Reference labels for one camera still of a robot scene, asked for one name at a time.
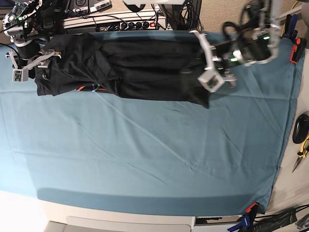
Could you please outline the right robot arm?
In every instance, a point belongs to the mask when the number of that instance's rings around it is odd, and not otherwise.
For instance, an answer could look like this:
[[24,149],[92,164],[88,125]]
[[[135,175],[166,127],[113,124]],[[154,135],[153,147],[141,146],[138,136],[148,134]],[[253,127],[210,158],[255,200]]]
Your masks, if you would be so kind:
[[10,38],[15,48],[8,46],[8,55],[15,70],[39,54],[42,45],[50,42],[54,26],[46,26],[45,20],[54,16],[57,0],[16,0],[12,10],[2,20],[2,32]]

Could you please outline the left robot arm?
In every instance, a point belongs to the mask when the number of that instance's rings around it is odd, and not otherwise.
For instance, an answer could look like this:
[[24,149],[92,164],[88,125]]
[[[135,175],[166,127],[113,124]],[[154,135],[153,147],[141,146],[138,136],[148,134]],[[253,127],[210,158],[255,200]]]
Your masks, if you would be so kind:
[[244,5],[239,24],[227,21],[222,25],[224,42],[212,45],[205,34],[194,34],[205,55],[206,67],[198,81],[209,92],[223,84],[235,86],[230,69],[238,65],[266,64],[279,53],[281,27],[279,0],[249,0]]

